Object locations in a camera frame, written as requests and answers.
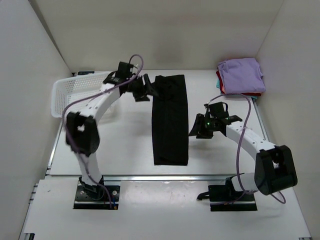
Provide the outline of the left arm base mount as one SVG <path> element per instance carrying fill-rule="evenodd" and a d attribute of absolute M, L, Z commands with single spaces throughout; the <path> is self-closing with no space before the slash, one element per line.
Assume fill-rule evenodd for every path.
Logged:
<path fill-rule="evenodd" d="M 90 192 L 85 189 L 78 181 L 77 189 L 75 192 L 73 209 L 75 210 L 118 210 L 121 186 L 106 185 L 105 186 L 110 194 L 110 198 L 105 193 L 104 189 L 99 189 L 99 192 Z"/>

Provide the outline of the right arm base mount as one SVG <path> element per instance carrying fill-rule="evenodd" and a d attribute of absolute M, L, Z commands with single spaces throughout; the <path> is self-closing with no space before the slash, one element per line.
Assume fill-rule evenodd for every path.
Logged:
<path fill-rule="evenodd" d="M 211 212 L 255 212 L 258 210 L 254 195 L 236 191 L 231 177 L 227 177 L 224 184 L 208 185 L 208 191 L 200 193 L 196 200 L 209 200 Z"/>

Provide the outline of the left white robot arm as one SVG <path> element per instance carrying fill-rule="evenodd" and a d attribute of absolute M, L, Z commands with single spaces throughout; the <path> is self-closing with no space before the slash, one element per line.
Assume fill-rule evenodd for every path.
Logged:
<path fill-rule="evenodd" d="M 65 109 L 62 114 L 65 119 L 66 143 L 79 162 L 82 174 L 80 184 L 93 199 L 101 198 L 105 192 L 96 156 L 100 145 L 99 121 L 125 93 L 131 93 L 136 102 L 148 101 L 149 96 L 158 96 L 148 74 L 134 73 L 133 68 L 131 63 L 120 62 L 118 69 L 103 80 L 99 92 L 83 99 L 86 104 L 82 109 Z"/>

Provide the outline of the black t shirt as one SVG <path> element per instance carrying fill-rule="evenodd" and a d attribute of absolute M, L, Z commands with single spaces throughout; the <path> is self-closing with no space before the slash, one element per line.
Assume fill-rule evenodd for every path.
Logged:
<path fill-rule="evenodd" d="M 189 161 L 189 112 L 183 74 L 155 78 L 151 133 L 155 165 L 186 166 Z"/>

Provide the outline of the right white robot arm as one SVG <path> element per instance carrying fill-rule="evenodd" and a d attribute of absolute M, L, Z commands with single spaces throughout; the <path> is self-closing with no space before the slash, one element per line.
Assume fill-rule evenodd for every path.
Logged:
<path fill-rule="evenodd" d="M 226 198 L 236 200 L 242 192 L 260 192 L 268 196 L 297 185 L 298 177 L 289 147 L 263 139 L 247 127 L 246 120 L 229 115 L 228 105 L 224 102 L 205 104 L 205 108 L 204 114 L 196 115 L 189 136 L 212 139 L 215 132 L 220 132 L 237 143 L 236 175 L 226 179 Z M 240 172 L 241 150 L 245 150 L 254 160 L 254 171 L 251 173 Z"/>

